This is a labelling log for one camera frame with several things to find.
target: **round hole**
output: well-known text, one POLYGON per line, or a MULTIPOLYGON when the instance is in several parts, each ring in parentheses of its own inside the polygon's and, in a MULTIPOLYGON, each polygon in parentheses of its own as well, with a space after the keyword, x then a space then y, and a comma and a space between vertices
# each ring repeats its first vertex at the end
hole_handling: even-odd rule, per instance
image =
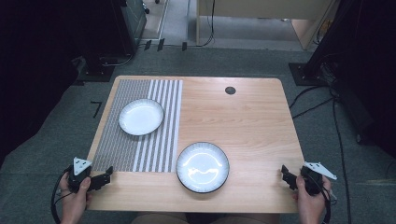
POLYGON ((227 94, 229 94, 229 95, 233 95, 233 94, 236 93, 236 90, 235 90, 234 87, 227 87, 227 88, 225 89, 225 92, 227 92, 227 94))

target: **person's left hand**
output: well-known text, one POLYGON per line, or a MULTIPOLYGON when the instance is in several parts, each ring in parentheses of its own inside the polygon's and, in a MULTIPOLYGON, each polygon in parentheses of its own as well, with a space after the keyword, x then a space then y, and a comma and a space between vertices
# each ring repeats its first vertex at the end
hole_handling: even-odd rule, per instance
MULTIPOLYGON (((59 187, 61 188, 61 197, 70 193, 67 178, 69 173, 62 176, 59 187)), ((62 198, 62 221, 61 223, 78 223, 86 207, 91 202, 91 194, 87 194, 90 187, 91 178, 86 177, 79 185, 78 193, 71 193, 62 198)))

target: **table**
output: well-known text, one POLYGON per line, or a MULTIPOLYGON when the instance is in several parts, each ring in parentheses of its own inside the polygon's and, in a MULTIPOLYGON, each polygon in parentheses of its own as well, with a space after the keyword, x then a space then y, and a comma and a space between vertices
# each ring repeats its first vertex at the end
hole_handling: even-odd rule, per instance
MULTIPOLYGON (((214 0, 197 0, 196 44, 200 16, 211 16, 214 0)), ((308 49, 336 0, 216 0, 214 16, 293 19, 292 26, 303 49, 308 49)))
POLYGON ((98 126, 88 160, 94 159, 122 80, 182 80, 177 155, 195 142, 210 142, 227 155, 230 173, 211 193, 194 193, 175 172, 115 172, 95 191, 91 210, 296 213, 285 164, 298 174, 304 163, 281 82, 276 78, 117 77, 98 126), (225 89, 234 87, 235 94, 225 89))

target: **striped placemat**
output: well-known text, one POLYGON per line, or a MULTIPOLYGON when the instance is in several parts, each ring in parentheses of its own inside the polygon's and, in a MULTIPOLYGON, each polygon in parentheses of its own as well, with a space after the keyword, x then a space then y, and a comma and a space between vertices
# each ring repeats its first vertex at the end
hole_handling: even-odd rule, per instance
POLYGON ((123 172, 174 172, 182 87, 182 80, 120 80, 92 169, 105 171, 113 166, 114 171, 123 172), (138 99, 157 101, 164 118, 156 131, 132 136, 121 129, 119 114, 138 99))

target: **white plate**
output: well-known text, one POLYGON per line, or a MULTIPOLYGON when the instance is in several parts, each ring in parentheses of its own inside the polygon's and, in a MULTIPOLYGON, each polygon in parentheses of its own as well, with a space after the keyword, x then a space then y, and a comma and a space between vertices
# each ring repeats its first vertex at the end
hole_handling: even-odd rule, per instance
POLYGON ((187 189, 198 193, 220 188, 229 171, 227 156, 210 143, 194 143, 186 147, 177 159, 178 179, 187 189))
POLYGON ((132 135, 143 135, 156 130, 163 122, 163 108, 149 99, 135 100, 125 106, 119 117, 121 128, 132 135))

